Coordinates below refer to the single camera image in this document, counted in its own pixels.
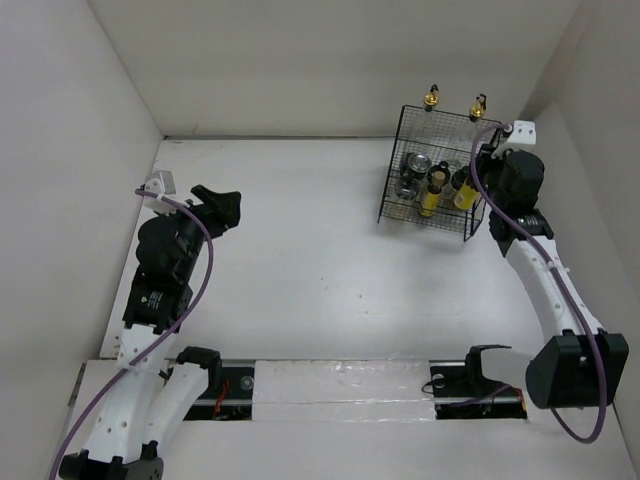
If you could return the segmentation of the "small yellow bottle cork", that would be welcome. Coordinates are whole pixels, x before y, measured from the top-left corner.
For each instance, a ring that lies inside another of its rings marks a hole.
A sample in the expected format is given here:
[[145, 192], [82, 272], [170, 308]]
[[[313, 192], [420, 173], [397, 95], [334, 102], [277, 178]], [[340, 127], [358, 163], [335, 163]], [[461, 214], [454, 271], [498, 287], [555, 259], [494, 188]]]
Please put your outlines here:
[[469, 210], [474, 205], [478, 195], [476, 185], [470, 172], [470, 167], [467, 167], [469, 168], [469, 175], [467, 176], [465, 183], [459, 190], [454, 189], [455, 195], [453, 198], [453, 204], [461, 211]]
[[426, 194], [422, 198], [419, 209], [419, 214], [421, 216], [431, 217], [435, 214], [445, 180], [446, 174], [441, 170], [435, 171], [432, 174], [431, 180], [427, 184]]

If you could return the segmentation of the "clear oil bottle gold spout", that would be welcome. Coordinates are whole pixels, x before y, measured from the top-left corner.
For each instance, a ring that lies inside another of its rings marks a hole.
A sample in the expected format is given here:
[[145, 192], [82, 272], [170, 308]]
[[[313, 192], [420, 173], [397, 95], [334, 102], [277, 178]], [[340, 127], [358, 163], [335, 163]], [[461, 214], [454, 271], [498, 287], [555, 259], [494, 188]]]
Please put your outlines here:
[[487, 96], [480, 93], [475, 102], [471, 105], [468, 111], [468, 118], [471, 122], [475, 123], [482, 119], [486, 114], [487, 109]]

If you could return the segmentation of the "tan spice grinder silver top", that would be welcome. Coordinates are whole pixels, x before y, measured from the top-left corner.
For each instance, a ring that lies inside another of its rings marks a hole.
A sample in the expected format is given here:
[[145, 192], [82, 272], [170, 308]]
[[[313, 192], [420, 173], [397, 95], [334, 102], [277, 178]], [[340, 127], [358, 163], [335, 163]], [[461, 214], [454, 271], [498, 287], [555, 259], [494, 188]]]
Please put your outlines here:
[[402, 201], [408, 201], [408, 202], [413, 202], [417, 197], [418, 193], [419, 193], [419, 187], [415, 187], [413, 184], [411, 185], [398, 184], [395, 187], [395, 191], [394, 191], [394, 194], [398, 199]]

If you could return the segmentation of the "dark sauce bottle gold spout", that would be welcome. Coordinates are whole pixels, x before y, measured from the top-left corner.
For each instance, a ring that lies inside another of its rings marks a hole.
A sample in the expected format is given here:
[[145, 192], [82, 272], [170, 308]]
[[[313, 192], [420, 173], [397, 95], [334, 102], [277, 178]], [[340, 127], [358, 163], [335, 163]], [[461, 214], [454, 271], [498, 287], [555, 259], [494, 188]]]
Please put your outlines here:
[[423, 110], [431, 112], [439, 103], [439, 87], [433, 84], [423, 98]]

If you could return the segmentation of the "brown spice shaker black top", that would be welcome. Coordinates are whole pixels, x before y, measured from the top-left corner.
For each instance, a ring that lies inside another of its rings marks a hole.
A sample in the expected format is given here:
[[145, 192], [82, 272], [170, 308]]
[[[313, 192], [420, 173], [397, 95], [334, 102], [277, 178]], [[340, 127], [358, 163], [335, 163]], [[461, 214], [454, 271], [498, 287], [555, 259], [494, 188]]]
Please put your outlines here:
[[467, 166], [456, 170], [450, 180], [451, 186], [455, 190], [459, 190], [461, 186], [465, 183], [468, 175], [469, 175], [469, 168]]

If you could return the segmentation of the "black top salt shaker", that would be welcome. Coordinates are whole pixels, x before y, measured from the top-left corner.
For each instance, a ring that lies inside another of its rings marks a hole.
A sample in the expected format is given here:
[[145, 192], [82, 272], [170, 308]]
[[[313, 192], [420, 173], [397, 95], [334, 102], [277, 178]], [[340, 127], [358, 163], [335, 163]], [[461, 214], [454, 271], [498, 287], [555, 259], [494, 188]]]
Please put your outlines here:
[[451, 175], [450, 165], [447, 161], [440, 161], [432, 167], [431, 171], [433, 173], [442, 172], [445, 176]]

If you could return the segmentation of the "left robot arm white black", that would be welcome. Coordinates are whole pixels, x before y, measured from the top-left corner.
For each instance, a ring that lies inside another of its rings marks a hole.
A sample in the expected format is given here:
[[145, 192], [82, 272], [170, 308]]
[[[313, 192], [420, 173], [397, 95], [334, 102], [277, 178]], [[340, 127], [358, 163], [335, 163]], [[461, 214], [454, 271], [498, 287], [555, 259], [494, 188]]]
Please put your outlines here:
[[116, 372], [70, 427], [52, 479], [161, 478], [165, 451], [194, 402], [222, 387], [215, 350], [189, 346], [173, 368], [163, 367], [208, 287], [214, 239], [240, 223], [242, 195], [196, 185], [181, 202], [151, 181], [136, 193], [154, 215], [138, 230]]

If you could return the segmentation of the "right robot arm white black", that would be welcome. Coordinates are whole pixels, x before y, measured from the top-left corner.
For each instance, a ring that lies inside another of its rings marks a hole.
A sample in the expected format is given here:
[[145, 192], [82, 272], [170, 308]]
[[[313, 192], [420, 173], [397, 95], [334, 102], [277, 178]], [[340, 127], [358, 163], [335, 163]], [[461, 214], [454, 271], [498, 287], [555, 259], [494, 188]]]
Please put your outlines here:
[[530, 398], [540, 409], [610, 405], [629, 346], [589, 312], [559, 258], [554, 232], [537, 207], [542, 160], [484, 143], [470, 166], [472, 186], [483, 187], [489, 200], [490, 233], [541, 324], [545, 345], [524, 374]]

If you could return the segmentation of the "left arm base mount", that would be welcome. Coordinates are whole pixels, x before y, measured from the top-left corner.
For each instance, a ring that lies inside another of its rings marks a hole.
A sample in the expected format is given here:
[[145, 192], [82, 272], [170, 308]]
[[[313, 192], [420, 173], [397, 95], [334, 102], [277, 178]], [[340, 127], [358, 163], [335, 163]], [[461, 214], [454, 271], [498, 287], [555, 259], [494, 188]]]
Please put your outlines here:
[[217, 390], [207, 391], [185, 416], [189, 421], [248, 421], [252, 419], [254, 364], [228, 364]]

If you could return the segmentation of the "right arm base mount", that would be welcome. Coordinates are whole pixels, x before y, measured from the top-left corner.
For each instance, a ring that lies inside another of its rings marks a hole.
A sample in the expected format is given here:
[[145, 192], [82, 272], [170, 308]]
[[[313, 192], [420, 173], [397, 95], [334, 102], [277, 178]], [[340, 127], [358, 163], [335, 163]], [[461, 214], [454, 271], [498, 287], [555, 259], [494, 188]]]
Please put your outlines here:
[[501, 381], [466, 374], [433, 373], [422, 392], [434, 402], [437, 420], [526, 420], [528, 412], [521, 389]]

